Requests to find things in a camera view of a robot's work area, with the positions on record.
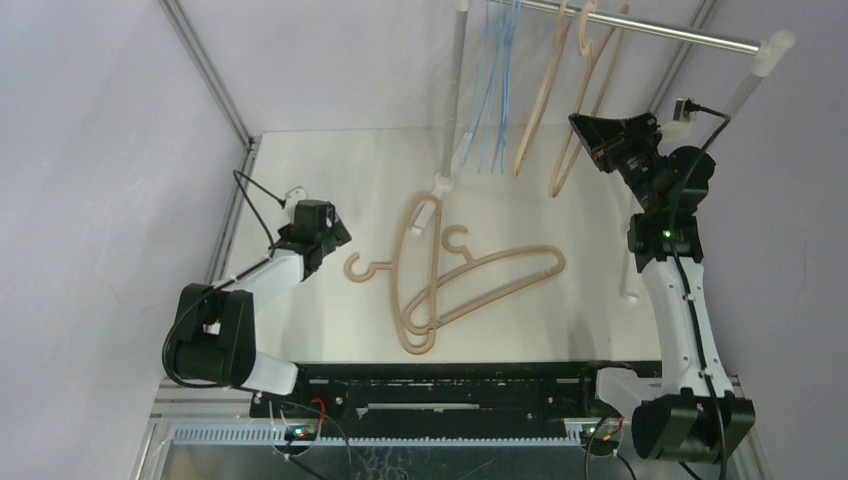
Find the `white table surface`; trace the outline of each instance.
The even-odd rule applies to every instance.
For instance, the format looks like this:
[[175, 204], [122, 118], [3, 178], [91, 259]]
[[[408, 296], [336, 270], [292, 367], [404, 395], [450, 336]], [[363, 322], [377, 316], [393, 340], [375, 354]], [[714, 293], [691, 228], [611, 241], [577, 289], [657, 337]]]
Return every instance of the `white table surface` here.
[[[362, 255], [357, 272], [364, 271], [369, 261], [390, 260], [409, 202], [432, 188], [441, 152], [439, 131], [265, 134], [252, 177], [279, 195], [303, 186], [310, 198], [333, 202], [353, 240], [325, 258], [306, 282], [281, 291], [257, 312], [260, 351], [295, 362], [659, 359], [647, 293], [642, 290], [636, 302], [620, 294], [626, 261], [622, 225], [627, 221], [619, 207], [626, 202], [620, 180], [600, 173], [584, 154], [560, 196], [547, 196], [563, 131], [560, 126], [540, 129], [517, 179], [510, 174], [478, 174], [479, 153], [474, 149], [469, 161], [474, 166], [455, 169], [456, 185], [444, 202], [442, 228], [466, 225], [465, 244], [475, 257], [523, 245], [554, 245], [566, 257], [565, 271], [440, 328], [435, 346], [423, 355], [407, 353], [398, 342], [388, 272], [357, 284], [344, 276], [342, 267], [354, 252]], [[509, 132], [508, 163], [522, 132], [523, 128]], [[249, 192], [270, 228], [276, 230], [287, 221], [273, 200], [256, 188]], [[431, 224], [421, 237], [407, 236], [401, 308], [426, 286], [432, 234]], [[245, 203], [227, 273], [238, 273], [266, 249], [265, 235]], [[461, 263], [459, 256], [442, 250], [440, 273]], [[440, 310], [446, 312], [552, 264], [543, 257], [482, 267], [440, 295]], [[425, 315], [423, 306], [413, 319], [420, 323]]]

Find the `vertical pole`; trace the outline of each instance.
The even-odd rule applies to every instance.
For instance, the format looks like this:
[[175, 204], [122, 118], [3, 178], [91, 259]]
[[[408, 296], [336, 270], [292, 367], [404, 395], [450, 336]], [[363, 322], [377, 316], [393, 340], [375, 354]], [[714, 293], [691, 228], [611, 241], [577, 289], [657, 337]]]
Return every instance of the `vertical pole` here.
[[462, 77], [462, 54], [465, 49], [465, 27], [468, 24], [468, 0], [457, 0], [456, 22], [453, 30], [453, 57], [451, 62], [451, 86], [448, 98], [448, 123], [445, 127], [445, 142], [442, 145], [442, 178], [450, 178], [453, 160], [454, 136], [456, 134], [456, 112], [459, 109], [459, 80]]

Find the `beige hanger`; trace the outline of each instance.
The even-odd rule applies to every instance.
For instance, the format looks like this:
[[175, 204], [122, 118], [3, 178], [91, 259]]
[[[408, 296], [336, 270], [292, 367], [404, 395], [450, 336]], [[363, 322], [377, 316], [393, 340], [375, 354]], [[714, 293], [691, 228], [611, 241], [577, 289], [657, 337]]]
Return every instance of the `beige hanger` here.
[[542, 86], [539, 88], [539, 94], [536, 96], [536, 104], [533, 106], [533, 112], [530, 114], [530, 120], [527, 122], [527, 128], [524, 129], [524, 137], [518, 145], [518, 153], [515, 155], [515, 162], [512, 164], [512, 174], [516, 177], [521, 172], [521, 166], [524, 163], [524, 158], [527, 156], [527, 150], [533, 139], [536, 137], [536, 131], [539, 129], [539, 124], [542, 122], [542, 117], [545, 115], [545, 108], [548, 106], [548, 100], [551, 98], [551, 90], [554, 87], [554, 80], [559, 70], [559, 64], [562, 60], [562, 52], [565, 49], [565, 41], [568, 39], [568, 30], [571, 28], [571, 19], [566, 21], [565, 10], [567, 3], [563, 0], [559, 5], [559, 14], [557, 15], [556, 34], [554, 35], [554, 44], [551, 48], [551, 54], [548, 57], [548, 66], [545, 67], [545, 76], [542, 77]]
[[[403, 251], [403, 240], [406, 236], [406, 231], [409, 230], [411, 223], [414, 221], [414, 214], [421, 206], [422, 203], [425, 202], [433, 202], [435, 205], [434, 215], [436, 216], [436, 229], [433, 232], [433, 251], [432, 256], [430, 257], [430, 285], [427, 286], [424, 290], [422, 290], [413, 300], [407, 305], [406, 308], [401, 311], [400, 309], [400, 286], [398, 282], [398, 272], [400, 270], [400, 255]], [[474, 259], [471, 255], [471, 252], [468, 250], [468, 247], [465, 245], [453, 245], [450, 243], [449, 238], [454, 233], [467, 233], [468, 228], [464, 225], [451, 225], [446, 228], [445, 231], [441, 235], [442, 245], [445, 250], [462, 255], [465, 258], [465, 265], [461, 267], [457, 267], [450, 272], [438, 276], [438, 265], [439, 265], [439, 235], [438, 232], [441, 229], [441, 212], [442, 212], [442, 203], [441, 200], [431, 194], [421, 194], [418, 195], [412, 203], [411, 208], [408, 211], [407, 221], [401, 226], [401, 230], [398, 233], [396, 242], [395, 242], [395, 250], [392, 254], [391, 262], [372, 262], [368, 269], [363, 274], [353, 273], [353, 264], [359, 259], [359, 254], [354, 253], [347, 259], [344, 266], [345, 276], [348, 279], [354, 282], [364, 282], [371, 277], [374, 276], [375, 273], [379, 270], [388, 270], [390, 273], [390, 296], [392, 302], [392, 314], [395, 320], [395, 327], [397, 329], [398, 338], [400, 340], [403, 348], [412, 354], [421, 354], [430, 350], [436, 341], [436, 332], [435, 330], [439, 327], [447, 325], [448, 323], [477, 310], [478, 308], [484, 307], [496, 300], [504, 298], [512, 293], [515, 293], [521, 289], [527, 288], [531, 285], [535, 285], [536, 283], [541, 282], [542, 280], [548, 279], [557, 275], [565, 269], [565, 256], [562, 252], [556, 247], [552, 247], [550, 245], [535, 245], [535, 246], [527, 246], [520, 248], [513, 248], [509, 250], [504, 250], [502, 252], [493, 253], [491, 255], [487, 255], [480, 259]], [[478, 297], [471, 302], [462, 305], [451, 312], [449, 312], [443, 319], [439, 318], [438, 314], [438, 289], [444, 285], [449, 284], [452, 280], [465, 275], [466, 273], [474, 270], [477, 267], [482, 267], [489, 263], [492, 263], [497, 260], [513, 258], [519, 256], [526, 255], [535, 255], [535, 254], [545, 254], [550, 253], [556, 259], [557, 263], [553, 267], [550, 267], [542, 272], [538, 272], [535, 274], [531, 274], [525, 276], [515, 282], [511, 282], [507, 285], [499, 287], [482, 297]], [[428, 300], [428, 306], [430, 310], [430, 320], [426, 326], [415, 325], [412, 322], [412, 312], [418, 308], [424, 300]], [[423, 343], [413, 344], [409, 341], [408, 333], [419, 336], [426, 336], [427, 338]]]
[[[588, 20], [589, 14], [594, 11], [595, 8], [594, 0], [589, 0], [583, 10], [580, 13], [580, 20], [577, 26], [577, 46], [578, 51], [580, 52], [580, 56], [586, 58], [586, 73], [583, 75], [583, 84], [580, 86], [580, 92], [577, 94], [577, 105], [574, 108], [575, 112], [580, 112], [580, 108], [583, 106], [583, 99], [586, 97], [586, 90], [589, 87], [589, 81], [592, 79], [592, 74], [595, 71], [595, 67], [598, 65], [598, 59], [600, 59], [601, 55], [603, 55], [604, 50], [607, 48], [607, 44], [612, 38], [612, 34], [615, 31], [615, 28], [610, 28], [606, 35], [604, 35], [604, 39], [601, 42], [601, 48], [596, 52], [593, 50], [592, 41], [585, 41], [584, 34], [586, 31], [586, 21]], [[624, 4], [619, 10], [620, 13], [626, 14], [630, 11], [630, 6]], [[620, 30], [618, 34], [618, 41], [616, 42], [615, 53], [613, 53], [612, 61], [610, 62], [610, 66], [607, 69], [607, 74], [604, 77], [604, 83], [601, 85], [601, 91], [598, 93], [598, 98], [595, 100], [595, 105], [592, 107], [591, 115], [597, 115], [598, 110], [601, 108], [601, 104], [604, 101], [604, 97], [607, 94], [607, 90], [609, 89], [610, 80], [612, 79], [612, 74], [615, 72], [615, 69], [618, 65], [618, 58], [621, 55], [621, 46], [623, 44], [622, 40], [624, 39], [624, 30]], [[574, 129], [571, 128], [571, 125], [568, 126], [568, 135], [565, 137], [565, 141], [562, 144], [562, 148], [559, 151], [559, 156], [557, 157], [556, 164], [554, 165], [554, 171], [551, 173], [551, 179], [548, 183], [548, 195], [551, 197], [556, 197], [559, 195], [559, 192], [562, 191], [563, 185], [565, 185], [565, 181], [568, 180], [568, 176], [571, 175], [571, 170], [574, 168], [574, 164], [577, 161], [577, 157], [580, 155], [581, 146], [576, 145], [574, 150], [571, 153], [571, 158], [568, 161], [568, 166], [565, 169], [565, 173], [560, 176], [560, 171], [562, 170], [562, 164], [565, 161], [565, 155], [568, 153], [568, 147], [571, 145], [571, 139], [574, 137]]]

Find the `black cable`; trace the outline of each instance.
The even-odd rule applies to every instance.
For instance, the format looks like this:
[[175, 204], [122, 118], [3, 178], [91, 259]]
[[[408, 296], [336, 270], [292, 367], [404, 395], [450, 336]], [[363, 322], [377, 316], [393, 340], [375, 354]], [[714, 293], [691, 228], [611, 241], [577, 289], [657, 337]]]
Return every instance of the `black cable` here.
[[245, 190], [244, 185], [241, 184], [241, 181], [239, 180], [239, 174], [240, 173], [241, 172], [239, 172], [238, 170], [233, 170], [233, 179], [236, 181], [236, 185], [238, 186], [238, 189], [241, 192], [241, 195], [244, 197], [244, 200], [247, 202], [247, 205], [253, 211], [253, 215], [256, 217], [257, 220], [259, 220], [259, 224], [262, 225], [262, 230], [265, 230], [265, 235], [268, 237], [268, 245], [269, 245], [268, 248], [273, 249], [274, 248], [274, 237], [271, 235], [271, 230], [268, 229], [268, 225], [265, 224], [265, 220], [262, 220], [262, 215], [259, 215], [259, 211], [256, 210], [256, 207], [253, 205], [253, 202], [250, 200], [250, 196], [247, 194], [247, 190]]
[[[277, 197], [276, 195], [271, 193], [268, 189], [266, 189], [265, 187], [263, 187], [258, 182], [256, 182], [255, 180], [253, 180], [249, 176], [245, 175], [244, 173], [239, 172], [238, 170], [233, 170], [233, 180], [235, 180], [236, 186], [238, 186], [239, 191], [241, 192], [242, 196], [244, 196], [244, 199], [247, 201], [247, 205], [250, 207], [250, 210], [253, 211], [253, 215], [256, 216], [256, 219], [259, 220], [259, 224], [262, 225], [262, 229], [265, 231], [265, 235], [268, 237], [269, 248], [273, 250], [274, 249], [274, 237], [271, 235], [271, 231], [268, 229], [268, 225], [265, 224], [265, 220], [263, 220], [262, 216], [259, 215], [259, 211], [256, 209], [256, 206], [253, 205], [253, 202], [250, 200], [250, 196], [247, 194], [247, 190], [245, 190], [244, 185], [242, 185], [241, 181], [239, 180], [239, 177], [244, 178], [245, 180], [247, 180], [251, 184], [255, 185], [257, 188], [262, 190], [268, 196], [270, 196], [271, 198], [276, 200], [277, 203], [280, 204], [281, 208], [286, 208], [286, 201]], [[257, 268], [265, 265], [268, 262], [269, 262], [268, 259], [263, 259], [259, 263], [255, 264], [252, 267], [245, 270], [244, 272], [238, 274], [236, 276], [235, 280], [228, 280], [228, 281], [222, 283], [221, 285], [218, 285], [217, 287], [213, 288], [212, 290], [209, 290], [208, 292], [204, 293], [203, 295], [200, 296], [200, 298], [197, 299], [197, 301], [194, 304], [192, 304], [190, 307], [186, 308], [183, 311], [183, 313], [180, 314], [179, 317], [177, 317], [177, 320], [174, 321], [174, 324], [171, 326], [171, 329], [168, 331], [168, 335], [165, 337], [165, 343], [162, 345], [162, 366], [165, 368], [165, 373], [168, 375], [168, 378], [170, 378], [174, 383], [176, 383], [177, 385], [179, 385], [181, 387], [185, 387], [185, 388], [216, 388], [216, 387], [220, 386], [217, 383], [188, 383], [188, 382], [182, 380], [179, 377], [179, 375], [177, 375], [177, 373], [168, 365], [168, 350], [170, 349], [170, 346], [171, 346], [171, 338], [173, 338], [174, 331], [183, 322], [183, 320], [185, 319], [185, 317], [188, 315], [189, 312], [191, 312], [195, 308], [202, 305], [203, 302], [208, 300], [209, 297], [211, 297], [212, 295], [220, 292], [224, 288], [229, 287], [230, 285], [234, 284], [238, 280], [241, 280], [242, 278], [246, 277], [247, 275], [252, 273]]]
[[710, 397], [713, 399], [713, 408], [716, 410], [716, 417], [718, 418], [718, 434], [720, 438], [719, 443], [719, 455], [721, 455], [720, 462], [720, 470], [718, 474], [718, 478], [724, 480], [727, 478], [727, 443], [724, 438], [724, 419], [721, 416], [721, 407], [718, 404], [718, 395], [716, 395], [715, 386], [713, 386], [712, 379], [707, 377], [707, 388], [710, 389]]
[[243, 172], [239, 172], [238, 170], [233, 170], [233, 175], [235, 175], [235, 176], [237, 176], [237, 177], [241, 177], [241, 178], [243, 178], [243, 179], [247, 180], [248, 182], [250, 182], [251, 184], [253, 184], [256, 188], [258, 188], [259, 190], [262, 190], [262, 191], [263, 191], [266, 195], [268, 195], [269, 197], [271, 197], [271, 198], [273, 198], [274, 200], [276, 200], [276, 201], [277, 201], [277, 203], [279, 203], [279, 204], [280, 204], [280, 208], [286, 208], [286, 201], [285, 201], [284, 199], [282, 199], [282, 198], [280, 198], [280, 197], [278, 197], [278, 196], [274, 195], [274, 194], [273, 194], [273, 193], [271, 193], [271, 192], [270, 192], [267, 188], [265, 188], [265, 187], [263, 187], [262, 185], [260, 185], [260, 184], [259, 184], [259, 182], [257, 182], [256, 180], [254, 180], [254, 179], [250, 178], [248, 175], [244, 174]]
[[323, 416], [324, 418], [329, 420], [333, 425], [336, 426], [336, 428], [339, 430], [339, 433], [342, 434], [342, 438], [344, 439], [345, 447], [347, 448], [347, 477], [346, 478], [349, 479], [351, 477], [351, 474], [353, 473], [353, 454], [351, 453], [351, 449], [350, 449], [350, 440], [348, 440], [347, 434], [344, 433], [344, 429], [342, 429], [342, 426], [339, 425], [339, 423], [337, 421], [333, 420], [332, 417], [330, 417], [329, 415], [327, 415], [326, 413], [324, 413], [320, 410], [316, 410], [312, 407], [307, 407], [306, 405], [301, 405], [299, 403], [290, 402], [288, 400], [277, 400], [277, 401], [280, 402], [280, 403], [285, 403], [286, 405], [292, 405], [294, 407], [302, 408], [302, 409], [307, 410], [307, 411], [312, 412], [312, 413], [317, 413], [319, 415], [318, 418], [321, 418], [320, 416]]
[[[702, 107], [695, 103], [691, 103], [691, 108], [696, 111], [702, 111], [708, 113], [710, 115], [715, 115], [717, 117], [721, 117], [724, 121], [719, 125], [718, 128], [710, 135], [704, 145], [701, 147], [701, 151], [695, 160], [692, 162], [692, 165], [689, 166], [689, 170], [686, 172], [686, 175], [683, 177], [683, 182], [680, 184], [680, 188], [677, 190], [677, 195], [674, 197], [674, 201], [671, 204], [671, 210], [669, 214], [669, 226], [668, 230], [672, 235], [675, 235], [675, 227], [677, 223], [677, 212], [680, 209], [680, 198], [683, 196], [683, 191], [686, 189], [686, 184], [689, 182], [689, 179], [692, 177], [692, 173], [695, 171], [695, 168], [698, 166], [698, 163], [702, 158], [707, 154], [707, 149], [715, 142], [716, 138], [718, 138], [719, 134], [727, 128], [727, 125], [730, 123], [730, 115], [727, 115], [722, 112], [718, 112], [716, 110], [712, 110], [710, 108]], [[686, 271], [683, 269], [683, 264], [680, 261], [680, 255], [677, 252], [676, 242], [669, 242], [671, 247], [671, 253], [674, 257], [674, 264], [677, 267], [677, 271], [680, 274], [680, 279], [683, 282], [683, 292], [685, 294], [686, 303], [689, 306], [689, 316], [692, 320], [692, 329], [695, 335], [695, 347], [698, 351], [698, 360], [701, 363], [701, 370], [706, 371], [707, 369], [707, 359], [704, 353], [704, 344], [701, 337], [701, 326], [698, 322], [698, 313], [695, 309], [695, 302], [692, 301], [692, 289], [689, 284], [689, 278], [686, 276]], [[718, 403], [718, 395], [715, 391], [715, 386], [713, 385], [712, 377], [704, 375], [704, 381], [707, 384], [707, 388], [710, 391], [710, 399], [712, 400], [713, 407], [715, 408], [716, 419], [718, 421], [719, 427], [719, 435], [720, 435], [720, 444], [719, 444], [719, 455], [721, 456], [721, 470], [719, 472], [719, 480], [724, 480], [727, 477], [727, 446], [725, 444], [724, 438], [724, 420], [721, 416], [721, 408]]]
[[618, 453], [616, 453], [615, 456], [618, 457], [619, 460], [621, 460], [621, 463], [623, 463], [625, 467], [627, 467], [627, 471], [630, 472], [630, 478], [636, 480], [636, 472], [633, 471], [633, 467], [630, 466], [630, 462], [628, 462], [626, 458], [624, 458]]
[[698, 474], [695, 473], [695, 471], [692, 470], [691, 467], [689, 467], [689, 465], [686, 465], [683, 462], [678, 462], [678, 463], [680, 463], [680, 466], [683, 467], [683, 470], [686, 470], [686, 473], [688, 473], [690, 477], [692, 477], [695, 480], [702, 480], [701, 477], [699, 477]]
[[598, 434], [598, 430], [601, 429], [608, 418], [609, 417], [601, 417], [601, 419], [598, 420], [598, 423], [595, 424], [595, 429], [592, 430], [592, 435], [589, 436], [589, 443], [586, 444], [586, 456], [583, 457], [583, 476], [585, 480], [589, 480], [589, 452], [592, 450], [592, 443], [595, 442], [595, 435]]
[[328, 480], [328, 479], [327, 479], [327, 477], [325, 477], [325, 476], [321, 475], [320, 473], [316, 472], [315, 470], [312, 470], [311, 468], [307, 467], [306, 465], [304, 465], [304, 463], [303, 463], [303, 462], [301, 462], [300, 460], [298, 460], [298, 459], [297, 459], [297, 457], [295, 457], [295, 456], [293, 456], [293, 455], [288, 455], [288, 456], [286, 457], [286, 460], [288, 460], [288, 461], [292, 462], [293, 464], [297, 465], [298, 467], [300, 467], [300, 468], [301, 468], [301, 470], [303, 470], [304, 472], [306, 472], [306, 473], [308, 473], [308, 474], [312, 475], [313, 477], [317, 478], [318, 480]]
[[213, 296], [216, 293], [220, 292], [221, 290], [229, 287], [230, 285], [236, 283], [237, 281], [241, 280], [242, 278], [246, 277], [247, 275], [250, 275], [256, 269], [265, 265], [269, 261], [270, 260], [267, 259], [267, 258], [262, 259], [259, 262], [257, 262], [256, 264], [254, 264], [252, 267], [250, 267], [247, 270], [236, 275], [235, 279], [227, 280], [226, 282], [218, 285], [217, 287], [212, 288], [211, 290], [207, 291], [206, 293], [201, 295], [200, 298], [198, 298], [193, 304], [191, 304], [189, 307], [187, 307], [185, 310], [183, 310], [183, 313], [181, 313], [177, 317], [177, 319], [174, 321], [174, 324], [171, 325], [171, 329], [168, 330], [168, 335], [165, 336], [165, 343], [162, 344], [162, 367], [165, 369], [165, 373], [168, 375], [168, 378], [170, 378], [171, 381], [173, 381], [177, 385], [179, 385], [181, 387], [185, 387], [185, 388], [217, 388], [217, 387], [221, 386], [221, 385], [218, 385], [217, 383], [189, 383], [189, 382], [186, 382], [185, 380], [181, 379], [180, 376], [177, 374], [177, 372], [175, 372], [174, 369], [171, 367], [171, 365], [169, 365], [169, 363], [168, 363], [168, 352], [171, 348], [171, 339], [173, 338], [174, 332], [177, 330], [177, 327], [179, 327], [180, 324], [182, 324], [182, 322], [188, 316], [189, 312], [191, 312], [195, 308], [198, 308], [199, 306], [201, 306], [203, 304], [203, 302], [208, 300], [211, 296]]

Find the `metal rod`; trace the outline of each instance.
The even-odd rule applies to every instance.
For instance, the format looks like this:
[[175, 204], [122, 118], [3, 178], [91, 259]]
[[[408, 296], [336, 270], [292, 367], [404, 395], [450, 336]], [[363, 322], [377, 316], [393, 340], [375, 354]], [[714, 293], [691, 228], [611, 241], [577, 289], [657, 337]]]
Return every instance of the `metal rod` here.
[[[512, 0], [504, 0], [504, 3], [511, 4]], [[524, 0], [521, 3], [521, 6], [523, 7], [533, 10], [541, 10], [548, 13], [557, 13], [559, 11], [559, 5], [560, 4], [558, 2], [552, 2], [549, 0]], [[565, 15], [576, 18], [580, 16], [580, 11], [580, 7], [572, 7], [569, 5], [565, 8]], [[747, 53], [748, 55], [756, 55], [762, 44], [759, 40], [749, 40], [720, 33], [704, 32], [702, 30], [689, 27], [681, 27], [678, 25], [655, 22], [653, 20], [633, 18], [620, 13], [593, 12], [588, 15], [588, 19], [590, 22], [600, 23], [602, 25], [623, 28], [634, 32], [648, 33], [650, 35], [660, 37], [675, 38], [695, 45], [704, 45], [722, 50], [730, 50], [732, 52]]]
[[[695, 15], [692, 16], [692, 21], [689, 22], [689, 26], [699, 30], [706, 28], [710, 24], [710, 21], [712, 21], [718, 7], [721, 6], [722, 1], [723, 0], [701, 0], [701, 4], [698, 5]], [[671, 89], [677, 84], [677, 78], [680, 76], [680, 72], [683, 71], [683, 68], [689, 61], [693, 46], [694, 45], [687, 42], [679, 42], [677, 44], [677, 48], [674, 50], [674, 55], [666, 67], [665, 74], [663, 75], [659, 85], [657, 85], [657, 89], [654, 91], [653, 97], [651, 97], [651, 103], [648, 106], [648, 111], [656, 114], [660, 107], [662, 107], [663, 103], [665, 103]]]
[[454, 137], [456, 135], [456, 115], [459, 109], [459, 80], [462, 77], [462, 54], [465, 49], [465, 27], [468, 25], [468, 10], [456, 10], [456, 23], [453, 31], [453, 62], [451, 62], [451, 89], [448, 98], [448, 124], [445, 127], [445, 142], [442, 146], [442, 178], [450, 178], [453, 160]]
[[232, 127], [233, 132], [235, 132], [242, 145], [245, 148], [249, 148], [250, 132], [247, 130], [244, 121], [242, 121], [241, 115], [239, 115], [235, 103], [227, 91], [227, 87], [224, 86], [224, 82], [221, 80], [221, 76], [215, 70], [209, 54], [206, 53], [206, 48], [200, 42], [200, 38], [197, 36], [197, 32], [194, 30], [191, 21], [189, 21], [185, 9], [183, 9], [179, 0], [159, 0], [159, 5], [171, 21], [174, 31], [180, 37], [186, 53], [188, 53], [188, 56], [194, 62], [194, 66], [197, 68], [198, 73], [200, 73], [201, 78], [203, 78], [203, 82], [206, 83], [206, 87], [209, 89], [209, 93], [212, 94], [215, 103], [218, 104], [218, 108], [221, 109], [221, 113], [226, 117], [227, 122]]

